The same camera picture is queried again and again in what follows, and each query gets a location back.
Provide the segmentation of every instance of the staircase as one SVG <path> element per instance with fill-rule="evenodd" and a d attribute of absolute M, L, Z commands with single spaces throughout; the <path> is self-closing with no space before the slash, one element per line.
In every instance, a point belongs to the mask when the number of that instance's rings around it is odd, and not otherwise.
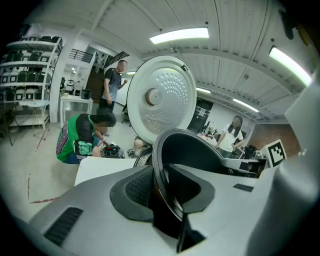
<path fill-rule="evenodd" d="M 86 89 L 91 90 L 91 98 L 94 103 L 99 103 L 102 93 L 104 91 L 104 70 L 99 69 L 98 73 L 95 72 L 95 68 L 92 67 L 88 81 L 86 83 Z"/>

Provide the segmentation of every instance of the long hair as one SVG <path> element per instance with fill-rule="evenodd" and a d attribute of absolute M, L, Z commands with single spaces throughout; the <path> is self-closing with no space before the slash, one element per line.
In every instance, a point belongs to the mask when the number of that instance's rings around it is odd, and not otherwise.
<path fill-rule="evenodd" d="M 237 137 L 237 136 L 238 136 L 238 134 L 239 134 L 239 132 L 240 132 L 240 130 L 241 130 L 241 127 L 242 127 L 242 122 L 243 122 L 242 117 L 239 116 L 239 115 L 236 115 L 236 116 L 233 118 L 232 123 L 230 124 L 230 126 L 229 126 L 229 128 L 228 128 L 228 132 L 229 132 L 229 133 L 231 133 L 232 130 L 234 129 L 233 122 L 234 122 L 234 120 L 235 120 L 236 118 L 239 118 L 239 119 L 240 119 L 240 126 L 237 127 L 237 128 L 235 128 L 234 135 L 233 135 L 234 137 Z"/>

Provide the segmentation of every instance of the rice cooker lid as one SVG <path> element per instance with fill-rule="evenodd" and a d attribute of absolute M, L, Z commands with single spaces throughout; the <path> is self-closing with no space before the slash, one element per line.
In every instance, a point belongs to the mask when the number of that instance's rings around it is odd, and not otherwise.
<path fill-rule="evenodd" d="M 187 129 L 196 101 L 192 73 L 173 56 L 157 56 L 142 64 L 131 79 L 126 99 L 132 128 L 150 144 L 167 129 Z"/>

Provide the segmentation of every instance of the brick wall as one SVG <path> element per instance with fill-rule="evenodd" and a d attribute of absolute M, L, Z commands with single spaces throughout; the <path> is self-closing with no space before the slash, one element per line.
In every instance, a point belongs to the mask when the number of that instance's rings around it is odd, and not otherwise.
<path fill-rule="evenodd" d="M 265 145 L 281 139 L 287 157 L 300 151 L 294 131 L 289 124 L 256 124 L 248 145 L 261 150 Z"/>

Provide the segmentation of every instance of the black pants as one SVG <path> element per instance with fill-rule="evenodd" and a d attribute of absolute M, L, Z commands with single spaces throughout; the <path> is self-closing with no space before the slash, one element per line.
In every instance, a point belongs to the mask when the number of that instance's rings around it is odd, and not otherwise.
<path fill-rule="evenodd" d="M 106 99 L 104 99 L 104 98 L 101 98 L 101 99 L 100 99 L 99 109 L 108 108 L 108 109 L 110 109 L 111 111 L 113 111 L 113 110 L 114 110 L 114 106 L 115 106 L 115 101 L 112 101 L 112 104 L 108 104 L 108 102 L 107 102 Z"/>

